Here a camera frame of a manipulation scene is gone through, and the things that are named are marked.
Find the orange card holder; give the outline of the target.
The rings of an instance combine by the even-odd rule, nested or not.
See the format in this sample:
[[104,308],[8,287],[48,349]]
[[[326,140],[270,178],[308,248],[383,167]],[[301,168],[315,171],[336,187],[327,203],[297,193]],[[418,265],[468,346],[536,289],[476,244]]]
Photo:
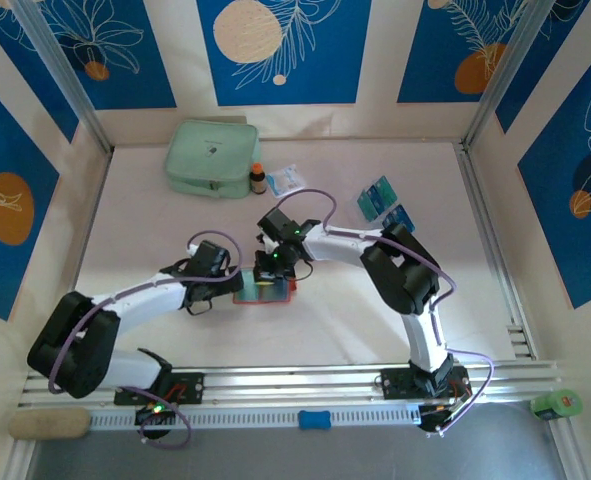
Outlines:
[[[244,278],[244,281],[250,281],[250,280],[254,280],[254,278],[253,278],[253,270],[252,270],[252,269],[250,269],[250,268],[243,269],[243,270],[242,270],[242,276],[243,276],[243,278]],[[291,283],[291,282],[289,282],[289,281],[287,281],[287,280],[285,280],[285,279],[280,279],[280,280],[277,280],[277,281],[275,281],[275,282],[269,282],[268,284],[260,284],[260,285],[258,285],[258,284],[257,284],[257,285],[258,285],[258,286],[261,288],[262,286],[266,286],[266,285],[272,285],[272,284],[275,284],[275,283],[277,283],[277,284],[280,284],[280,283],[288,283],[288,284],[289,284],[289,286],[290,286],[290,289],[291,289],[291,297],[293,296],[293,293],[294,293],[294,286],[292,285],[292,283]],[[259,300],[259,302],[258,302],[258,303],[255,303],[255,304],[240,304],[240,303],[235,303],[235,302],[234,302],[234,300],[233,300],[233,303],[234,303],[234,304],[237,304],[237,305],[259,305],[259,304],[273,304],[273,303],[264,303],[264,302],[262,302],[262,301],[261,301],[261,297],[260,297],[260,300]]]

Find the blue credit card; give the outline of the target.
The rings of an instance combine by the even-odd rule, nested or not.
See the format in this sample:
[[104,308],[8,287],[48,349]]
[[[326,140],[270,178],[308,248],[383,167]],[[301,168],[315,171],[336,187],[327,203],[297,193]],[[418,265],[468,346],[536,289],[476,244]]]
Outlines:
[[415,225],[401,204],[394,206],[385,216],[382,222],[384,228],[397,224],[404,226],[410,233],[415,231]]

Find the white blue paper packet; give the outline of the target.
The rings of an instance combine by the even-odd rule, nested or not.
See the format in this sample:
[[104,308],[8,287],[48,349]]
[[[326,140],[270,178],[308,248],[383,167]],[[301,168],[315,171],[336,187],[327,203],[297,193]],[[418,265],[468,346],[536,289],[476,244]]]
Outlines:
[[276,199],[300,191],[306,182],[295,165],[290,165],[266,175],[267,184]]

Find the brown bottle orange cap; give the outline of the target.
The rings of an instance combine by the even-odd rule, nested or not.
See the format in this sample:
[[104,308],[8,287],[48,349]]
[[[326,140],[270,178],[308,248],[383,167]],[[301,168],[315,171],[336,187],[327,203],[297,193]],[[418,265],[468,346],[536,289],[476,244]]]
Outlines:
[[261,163],[255,162],[249,173],[250,189],[253,193],[261,195],[267,190],[267,181],[264,168]]

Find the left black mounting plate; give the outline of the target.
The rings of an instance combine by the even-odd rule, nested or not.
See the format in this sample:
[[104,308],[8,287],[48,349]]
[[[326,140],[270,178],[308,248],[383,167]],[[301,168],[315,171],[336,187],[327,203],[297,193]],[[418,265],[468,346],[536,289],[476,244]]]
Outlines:
[[[205,374],[202,372],[162,373],[161,378],[146,392],[177,405],[198,405],[202,402]],[[119,406],[143,406],[152,399],[121,388],[114,395],[113,403]]]

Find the black mounting plate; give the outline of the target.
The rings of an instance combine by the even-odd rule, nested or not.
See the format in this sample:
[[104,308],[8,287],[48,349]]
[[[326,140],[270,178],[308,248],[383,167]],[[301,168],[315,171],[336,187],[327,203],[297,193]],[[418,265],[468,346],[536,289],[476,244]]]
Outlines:
[[[162,373],[161,378],[146,392],[177,405],[198,405],[202,402],[205,374],[202,372]],[[152,399],[121,388],[114,395],[113,403],[119,406],[143,406]]]
[[455,366],[435,387],[428,374],[410,367],[385,368],[380,371],[380,383],[385,400],[467,400],[472,390],[465,379],[463,366]]

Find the mint green zipper pouch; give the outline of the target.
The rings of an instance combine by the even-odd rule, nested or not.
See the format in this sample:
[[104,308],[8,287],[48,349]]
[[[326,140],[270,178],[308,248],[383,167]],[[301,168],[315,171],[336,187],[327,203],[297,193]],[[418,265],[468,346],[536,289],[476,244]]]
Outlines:
[[252,125],[185,120],[171,138],[164,170],[176,192],[241,199],[250,193],[250,172],[260,157]]

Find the blue bone-shaped clip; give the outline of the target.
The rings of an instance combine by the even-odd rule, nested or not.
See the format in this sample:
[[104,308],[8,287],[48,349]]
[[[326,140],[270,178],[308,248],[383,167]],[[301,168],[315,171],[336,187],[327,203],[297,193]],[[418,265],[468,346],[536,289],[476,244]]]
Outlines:
[[329,430],[332,427],[332,416],[328,410],[300,410],[297,415],[298,427],[301,430]]

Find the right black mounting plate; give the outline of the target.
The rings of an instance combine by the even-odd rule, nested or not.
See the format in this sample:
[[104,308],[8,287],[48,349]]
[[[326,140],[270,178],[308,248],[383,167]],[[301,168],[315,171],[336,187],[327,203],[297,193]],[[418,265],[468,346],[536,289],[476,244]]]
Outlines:
[[455,366],[435,387],[428,374],[410,367],[385,368],[380,371],[380,383],[385,400],[467,400],[472,390],[465,379],[463,366]]

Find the beige oblong block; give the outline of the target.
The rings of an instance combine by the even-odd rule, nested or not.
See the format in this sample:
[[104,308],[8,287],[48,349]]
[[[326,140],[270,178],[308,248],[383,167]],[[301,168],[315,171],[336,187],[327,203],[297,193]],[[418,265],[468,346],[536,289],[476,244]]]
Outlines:
[[84,408],[20,410],[9,421],[8,433],[15,440],[68,440],[83,437],[91,415]]

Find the green tape roll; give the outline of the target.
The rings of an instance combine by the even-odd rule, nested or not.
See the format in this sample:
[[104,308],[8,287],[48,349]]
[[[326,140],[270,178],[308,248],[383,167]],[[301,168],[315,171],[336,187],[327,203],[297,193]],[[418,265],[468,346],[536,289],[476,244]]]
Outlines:
[[573,390],[561,389],[532,399],[530,411],[540,420],[551,421],[581,414],[583,403]]

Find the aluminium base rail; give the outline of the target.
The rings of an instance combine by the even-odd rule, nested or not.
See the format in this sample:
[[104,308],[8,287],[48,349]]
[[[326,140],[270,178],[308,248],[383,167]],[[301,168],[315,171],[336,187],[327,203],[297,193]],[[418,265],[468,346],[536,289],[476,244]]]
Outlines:
[[[385,368],[406,368],[405,364],[370,364],[337,366],[284,366],[236,368],[172,368],[173,373],[202,372],[204,392],[198,405],[178,405],[197,408],[263,408],[318,407],[367,404],[407,405],[469,405],[472,402],[526,400],[561,387],[563,372],[550,361],[496,361],[488,364],[478,358],[461,358],[455,366],[463,366],[465,379],[472,390],[467,400],[385,400],[380,371]],[[127,387],[135,393],[169,403],[146,390]],[[84,407],[102,411],[117,408],[138,409],[141,406],[119,406],[113,403],[121,388],[101,388],[90,395],[75,399],[67,393],[54,394],[47,378],[29,373],[19,405],[28,408]]]

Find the aluminium side rail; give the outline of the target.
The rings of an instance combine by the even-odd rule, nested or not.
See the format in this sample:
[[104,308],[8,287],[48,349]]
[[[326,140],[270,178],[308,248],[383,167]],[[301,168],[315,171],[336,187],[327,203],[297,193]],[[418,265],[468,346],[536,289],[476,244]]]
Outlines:
[[464,182],[469,202],[471,204],[477,228],[481,236],[487,263],[499,285],[506,309],[509,312],[507,332],[511,345],[518,360],[535,361],[539,359],[537,348],[534,345],[526,314],[519,298],[516,286],[512,280],[498,236],[494,229],[484,193],[476,174],[473,161],[461,143],[454,145],[457,161]]

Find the aluminium frame post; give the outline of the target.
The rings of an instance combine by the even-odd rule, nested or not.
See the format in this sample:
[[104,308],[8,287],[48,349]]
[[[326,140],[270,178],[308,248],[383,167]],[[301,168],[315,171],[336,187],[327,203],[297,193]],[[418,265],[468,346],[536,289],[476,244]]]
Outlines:
[[11,10],[42,63],[57,84],[78,120],[99,149],[108,155],[113,144],[95,113],[94,106],[46,19],[33,0],[9,0]]
[[528,54],[542,25],[549,16],[556,0],[529,0],[524,16],[517,23],[500,62],[488,86],[481,96],[479,105],[461,139],[464,152],[469,153],[483,132],[490,117],[504,97],[508,87]]

